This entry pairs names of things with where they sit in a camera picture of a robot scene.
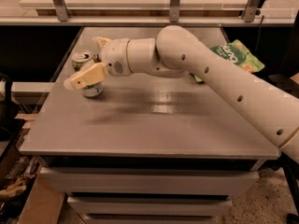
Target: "can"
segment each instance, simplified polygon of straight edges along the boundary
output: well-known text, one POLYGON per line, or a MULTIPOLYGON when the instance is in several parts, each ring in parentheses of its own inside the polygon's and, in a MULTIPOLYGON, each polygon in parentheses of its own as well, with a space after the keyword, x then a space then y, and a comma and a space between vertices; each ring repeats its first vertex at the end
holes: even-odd
MULTIPOLYGON (((80 52, 74 53, 72 56, 72 67, 75 72, 79 71, 87 63, 94 63, 93 55, 88 50, 83 50, 80 52)), ((103 91, 103 83, 98 82, 87 86, 82 89, 82 95, 85 97, 93 98, 98 96, 103 91)))

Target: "green chip bag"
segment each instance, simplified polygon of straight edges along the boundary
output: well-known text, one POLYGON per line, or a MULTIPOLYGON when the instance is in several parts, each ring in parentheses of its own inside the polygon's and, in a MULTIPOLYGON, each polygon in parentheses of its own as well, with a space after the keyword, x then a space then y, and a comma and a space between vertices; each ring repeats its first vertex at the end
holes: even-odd
MULTIPOLYGON (((247 47, 245 47, 239 40, 236 40, 233 43, 228 43, 224 46, 212 47, 210 49, 225 60, 242 67, 250 73, 259 72, 264 68, 263 63, 252 55, 247 47)), ((197 82, 203 81, 197 76, 194 77, 197 82)))

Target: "concrete floor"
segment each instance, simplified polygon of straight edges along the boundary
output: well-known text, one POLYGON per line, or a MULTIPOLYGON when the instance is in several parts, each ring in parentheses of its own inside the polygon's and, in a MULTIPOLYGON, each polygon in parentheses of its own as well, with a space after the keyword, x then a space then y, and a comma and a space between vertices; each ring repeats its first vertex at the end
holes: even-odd
MULTIPOLYGON (((20 0, 0 0, 1 16, 36 16, 31 9, 22 9, 20 0)), ((270 0, 265 8, 274 7, 269 11, 264 10, 265 16, 294 17, 299 0, 270 0)), ((270 169, 259 172, 260 179, 243 195, 233 197, 233 207, 224 217, 216 217, 216 224, 284 224, 288 213, 296 213, 288 184, 283 171, 270 169)), ((74 210, 65 203, 59 224, 85 223, 74 210)))

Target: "metal bracket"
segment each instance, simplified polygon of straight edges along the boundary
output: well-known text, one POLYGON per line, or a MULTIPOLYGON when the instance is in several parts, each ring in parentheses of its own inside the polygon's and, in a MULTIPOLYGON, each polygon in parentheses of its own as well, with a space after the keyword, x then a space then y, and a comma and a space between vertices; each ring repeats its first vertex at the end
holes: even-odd
POLYGON ((69 13, 64 0, 53 0, 56 9, 56 15, 59 21, 67 21, 69 13))
POLYGON ((171 22, 178 22, 179 4, 180 4, 180 0, 170 0, 169 20, 171 22))
POLYGON ((244 22, 253 22, 261 0, 249 0, 241 17, 244 22))

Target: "white robotic arm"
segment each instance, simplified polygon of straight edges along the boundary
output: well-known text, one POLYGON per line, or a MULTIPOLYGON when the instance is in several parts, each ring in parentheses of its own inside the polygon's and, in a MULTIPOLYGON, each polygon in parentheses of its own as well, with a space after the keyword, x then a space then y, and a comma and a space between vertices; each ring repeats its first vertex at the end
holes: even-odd
POLYGON ((65 86, 78 89, 82 83, 91 85, 95 79, 100 82, 107 71, 113 76, 141 72, 157 77, 177 77, 190 72, 299 163, 299 100, 219 57, 189 31, 167 26, 156 40, 108 41, 100 57, 101 65, 74 74, 65 81, 65 86))

